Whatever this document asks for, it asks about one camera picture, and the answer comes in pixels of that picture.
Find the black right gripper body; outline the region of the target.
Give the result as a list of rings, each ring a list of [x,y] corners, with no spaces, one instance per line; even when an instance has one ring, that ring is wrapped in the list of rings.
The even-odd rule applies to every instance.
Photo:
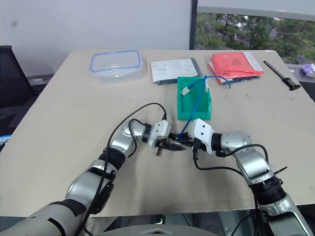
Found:
[[[190,138],[187,146],[192,148],[193,159],[198,159],[199,151],[206,151],[206,146],[197,138]]]

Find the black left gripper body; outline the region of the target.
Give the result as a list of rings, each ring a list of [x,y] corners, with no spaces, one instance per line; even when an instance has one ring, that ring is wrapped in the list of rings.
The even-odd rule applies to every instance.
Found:
[[[161,156],[162,150],[176,151],[176,144],[173,142],[176,140],[176,134],[169,134],[167,138],[157,140],[155,147],[157,147],[156,156]]]

